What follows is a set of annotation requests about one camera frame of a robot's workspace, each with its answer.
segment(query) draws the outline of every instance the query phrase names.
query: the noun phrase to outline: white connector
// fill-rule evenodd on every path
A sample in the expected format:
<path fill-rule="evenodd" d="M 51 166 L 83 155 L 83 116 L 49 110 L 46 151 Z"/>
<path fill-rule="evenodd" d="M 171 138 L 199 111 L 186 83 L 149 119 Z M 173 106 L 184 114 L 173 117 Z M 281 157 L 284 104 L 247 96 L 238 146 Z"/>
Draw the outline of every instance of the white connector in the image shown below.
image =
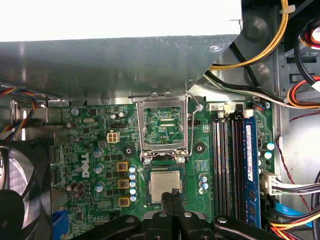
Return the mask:
<path fill-rule="evenodd" d="M 260 190 L 263 191 L 265 195 L 276 195 L 275 193 L 273 193 L 272 186 L 275 185 L 274 183 L 277 181 L 277 179 L 281 181 L 281 176 L 268 171 L 263 171 L 260 177 Z"/>

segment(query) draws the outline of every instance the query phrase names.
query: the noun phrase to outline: capacitor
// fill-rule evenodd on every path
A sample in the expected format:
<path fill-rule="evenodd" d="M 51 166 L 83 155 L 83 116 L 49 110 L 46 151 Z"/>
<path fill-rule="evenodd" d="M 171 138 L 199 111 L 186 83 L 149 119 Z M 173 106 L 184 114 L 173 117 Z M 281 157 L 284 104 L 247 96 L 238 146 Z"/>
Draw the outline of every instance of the capacitor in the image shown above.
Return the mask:
<path fill-rule="evenodd" d="M 74 188 L 73 191 L 75 193 L 79 193 L 83 188 L 84 188 L 84 183 L 83 182 L 79 182 Z"/>
<path fill-rule="evenodd" d="M 130 181 L 129 186 L 134 188 L 136 186 L 136 181 Z"/>
<path fill-rule="evenodd" d="M 95 174 L 100 174 L 104 169 L 105 169 L 105 166 L 99 163 L 93 168 L 93 171 Z"/>
<path fill-rule="evenodd" d="M 85 138 L 83 137 L 83 136 L 76 136 L 75 138 L 74 138 L 74 142 L 75 143 L 82 143 L 82 142 L 84 142 L 85 141 Z"/>
<path fill-rule="evenodd" d="M 102 148 L 97 148 L 93 151 L 93 156 L 95 158 L 100 158 L 104 155 L 104 150 Z"/>
<path fill-rule="evenodd" d="M 117 118 L 117 115 L 116 115 L 116 114 L 111 114 L 111 115 L 110 115 L 110 119 L 115 120 L 116 118 Z"/>
<path fill-rule="evenodd" d="M 274 143 L 273 143 L 273 142 L 268 142 L 268 141 L 265 141 L 265 142 L 262 144 L 262 147 L 263 147 L 263 149 L 269 150 L 269 151 L 272 151 L 273 149 L 275 149 Z"/>
<path fill-rule="evenodd" d="M 131 195 L 130 196 L 130 201 L 131 202 L 135 202 L 137 200 L 137 196 L 136 195 Z"/>
<path fill-rule="evenodd" d="M 129 179 L 130 180 L 135 180 L 136 179 L 136 173 L 135 172 L 134 173 L 130 173 Z"/>
<path fill-rule="evenodd" d="M 76 129 L 78 127 L 78 124 L 76 124 L 75 122 L 68 122 L 65 126 L 67 129 Z"/>
<path fill-rule="evenodd" d="M 94 187 L 94 190 L 97 192 L 97 193 L 101 193 L 105 188 L 105 184 L 102 182 L 102 181 L 99 181 L 95 187 Z"/>
<path fill-rule="evenodd" d="M 123 112 L 119 112 L 119 118 L 123 119 L 126 115 Z"/>
<path fill-rule="evenodd" d="M 73 194 L 73 197 L 74 197 L 75 199 L 79 199 L 79 198 L 81 198 L 84 194 L 85 194 L 85 191 L 81 190 L 81 191 L 79 191 L 79 192 L 74 193 L 74 194 Z"/>
<path fill-rule="evenodd" d="M 79 114 L 79 110 L 77 108 L 72 108 L 70 112 L 72 116 L 77 116 Z"/>
<path fill-rule="evenodd" d="M 263 151 L 262 154 L 263 154 L 263 157 L 265 159 L 271 159 L 272 158 L 272 153 L 269 152 L 269 151 Z"/>
<path fill-rule="evenodd" d="M 206 182 L 200 182 L 199 183 L 199 186 L 201 187 L 201 188 L 203 188 L 204 190 L 207 190 L 208 188 L 209 188 L 209 185 L 208 185 L 208 183 L 206 183 Z"/>
<path fill-rule="evenodd" d="M 134 194 L 137 193 L 137 190 L 135 188 L 130 188 L 129 192 L 130 192 L 131 195 L 134 195 Z"/>
<path fill-rule="evenodd" d="M 129 172 L 130 173 L 134 173 L 136 171 L 136 166 L 135 165 L 131 165 L 130 167 L 129 167 Z"/>
<path fill-rule="evenodd" d="M 71 192 L 74 187 L 77 185 L 77 182 L 76 181 L 72 181 L 68 184 L 68 186 L 66 186 L 65 190 L 67 190 L 68 192 Z"/>
<path fill-rule="evenodd" d="M 204 174 L 199 175 L 199 180 L 203 183 L 206 183 L 208 181 L 208 178 Z"/>

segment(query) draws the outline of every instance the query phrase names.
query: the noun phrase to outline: cable tie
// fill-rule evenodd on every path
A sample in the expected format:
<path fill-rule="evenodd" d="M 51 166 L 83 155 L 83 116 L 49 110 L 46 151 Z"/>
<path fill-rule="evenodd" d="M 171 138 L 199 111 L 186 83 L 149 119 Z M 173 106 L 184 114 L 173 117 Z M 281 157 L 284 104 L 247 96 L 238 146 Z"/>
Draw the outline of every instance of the cable tie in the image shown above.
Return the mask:
<path fill-rule="evenodd" d="M 292 14 L 296 10 L 296 5 L 289 5 L 284 9 L 280 10 L 280 14 Z"/>

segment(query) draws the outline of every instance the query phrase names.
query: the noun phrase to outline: white label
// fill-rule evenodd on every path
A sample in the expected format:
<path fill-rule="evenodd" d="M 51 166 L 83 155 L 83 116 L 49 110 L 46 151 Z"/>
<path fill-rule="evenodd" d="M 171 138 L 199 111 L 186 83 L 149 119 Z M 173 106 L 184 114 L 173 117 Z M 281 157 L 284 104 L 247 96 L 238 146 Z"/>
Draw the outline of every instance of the white label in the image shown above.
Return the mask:
<path fill-rule="evenodd" d="M 254 173 L 252 170 L 252 146 L 251 146 L 251 126 L 245 126 L 246 132 L 246 160 L 248 167 L 248 179 L 253 182 L 254 181 Z"/>
<path fill-rule="evenodd" d="M 82 163 L 82 178 L 90 178 L 89 153 L 82 155 L 81 158 L 83 158 L 83 160 L 81 161 L 81 163 Z"/>

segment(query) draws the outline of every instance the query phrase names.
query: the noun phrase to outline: screw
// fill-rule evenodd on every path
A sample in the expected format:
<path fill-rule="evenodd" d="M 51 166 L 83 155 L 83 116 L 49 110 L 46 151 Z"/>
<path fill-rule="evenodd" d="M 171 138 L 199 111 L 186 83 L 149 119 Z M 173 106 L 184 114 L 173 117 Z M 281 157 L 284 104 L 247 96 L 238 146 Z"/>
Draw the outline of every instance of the screw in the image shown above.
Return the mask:
<path fill-rule="evenodd" d="M 191 212 L 186 211 L 183 216 L 185 216 L 186 218 L 190 218 L 192 216 Z"/>
<path fill-rule="evenodd" d="M 167 214 L 165 212 L 162 212 L 162 213 L 159 214 L 159 217 L 161 217 L 161 218 L 164 218 L 166 216 L 167 216 Z"/>
<path fill-rule="evenodd" d="M 225 224 L 227 222 L 227 219 L 225 219 L 224 217 L 219 217 L 218 222 L 221 224 Z"/>
<path fill-rule="evenodd" d="M 222 46 L 214 45 L 214 46 L 209 47 L 208 51 L 214 53 L 214 52 L 221 51 L 222 49 L 224 49 Z"/>
<path fill-rule="evenodd" d="M 143 161 L 144 165 L 149 165 L 151 163 L 151 159 L 149 157 L 146 157 Z"/>
<path fill-rule="evenodd" d="M 184 156 L 180 156 L 180 157 L 178 157 L 178 163 L 180 163 L 180 164 L 184 164 L 184 163 L 185 163 L 185 161 L 186 161 L 186 159 L 185 159 L 185 157 L 184 157 Z"/>
<path fill-rule="evenodd" d="M 270 102 L 266 102 L 266 103 L 265 103 L 265 108 L 266 108 L 266 109 L 269 109 L 270 107 L 271 107 Z"/>

